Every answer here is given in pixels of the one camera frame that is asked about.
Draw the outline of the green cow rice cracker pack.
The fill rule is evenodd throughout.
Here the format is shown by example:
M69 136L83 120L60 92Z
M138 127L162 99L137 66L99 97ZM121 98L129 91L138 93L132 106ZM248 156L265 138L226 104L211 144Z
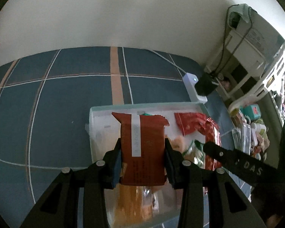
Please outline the green cow rice cracker pack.
M189 160L198 167L205 168L205 153L203 151L204 143L194 140L189 147L182 153L185 160Z

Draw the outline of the pudding jelly cup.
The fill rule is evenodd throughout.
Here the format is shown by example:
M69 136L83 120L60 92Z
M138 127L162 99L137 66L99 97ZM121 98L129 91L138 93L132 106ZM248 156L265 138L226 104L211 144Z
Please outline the pudding jelly cup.
M186 144L185 139L182 135L178 135L174 139L169 139L169 142L173 150L179 151L180 153L185 152Z

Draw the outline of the orange cake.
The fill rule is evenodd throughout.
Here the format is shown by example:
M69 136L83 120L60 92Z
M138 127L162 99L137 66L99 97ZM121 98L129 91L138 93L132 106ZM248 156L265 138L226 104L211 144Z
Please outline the orange cake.
M151 220L153 217L151 183L150 177L142 173L138 175L138 181L133 185L118 185L114 227L137 225Z

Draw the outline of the red flower snack bag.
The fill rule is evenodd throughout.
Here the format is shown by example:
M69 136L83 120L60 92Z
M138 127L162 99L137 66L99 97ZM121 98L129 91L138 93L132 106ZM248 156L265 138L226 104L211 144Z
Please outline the red flower snack bag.
M221 146L219 126L217 123L203 113L175 113L176 124L181 135L185 139L186 149L192 141L198 140L202 143L214 142ZM221 167L221 163L205 154L206 170L215 170Z

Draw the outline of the red snack packet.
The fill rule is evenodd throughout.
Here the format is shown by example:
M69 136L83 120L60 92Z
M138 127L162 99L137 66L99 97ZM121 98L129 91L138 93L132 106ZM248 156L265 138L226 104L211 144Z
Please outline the red snack packet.
M122 175L127 186L162 186L165 128L169 121L162 115L137 115L113 112L120 122Z

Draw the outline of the teal toy box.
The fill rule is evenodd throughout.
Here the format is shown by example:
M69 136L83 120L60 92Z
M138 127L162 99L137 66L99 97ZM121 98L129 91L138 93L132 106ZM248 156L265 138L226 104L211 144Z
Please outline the teal toy box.
M241 107L240 110L244 116L248 116L251 121L255 121L261 118L261 110L258 104L251 104L245 107Z

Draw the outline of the mint green white tray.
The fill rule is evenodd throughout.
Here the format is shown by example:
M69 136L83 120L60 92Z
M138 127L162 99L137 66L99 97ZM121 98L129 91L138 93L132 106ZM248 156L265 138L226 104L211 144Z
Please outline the mint green white tray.
M205 105L196 102L171 102L149 104L107 105L92 107L89 112L89 123L86 126L90 137L92 161L102 160L107 151L115 147L120 137L120 122L112 115L113 112L126 114L162 115L169 121L165 135L174 139L181 135L175 113L208 114ZM151 220L124 227L177 227L180 215L181 192L174 190L169 182L163 186L151 188L153 217ZM105 204L110 227L114 227L115 209L118 200L118 185L113 190L106 190Z

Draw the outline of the black power adapter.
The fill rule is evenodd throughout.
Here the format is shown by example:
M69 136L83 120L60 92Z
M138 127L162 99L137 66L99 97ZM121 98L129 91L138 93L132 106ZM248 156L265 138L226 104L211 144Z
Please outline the black power adapter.
M195 90L200 96L210 95L219 86L218 81L209 73L204 73L195 84Z

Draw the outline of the white plastic shelf rack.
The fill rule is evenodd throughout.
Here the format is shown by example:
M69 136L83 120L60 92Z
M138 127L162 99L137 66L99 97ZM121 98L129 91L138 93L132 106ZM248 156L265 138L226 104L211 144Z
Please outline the white plastic shelf rack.
M285 38L247 4L231 5L226 12L222 44L208 58L205 69L219 83L229 111L262 99L285 70Z

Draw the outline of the white power strip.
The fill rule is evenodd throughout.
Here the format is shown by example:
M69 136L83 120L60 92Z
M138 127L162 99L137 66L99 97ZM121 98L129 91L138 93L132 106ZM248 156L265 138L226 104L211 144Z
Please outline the white power strip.
M183 78L183 83L187 90L191 102L196 102L200 104L206 104L207 98L206 96L201 96L197 93L195 89L195 84L199 81L198 77L191 73L186 73Z

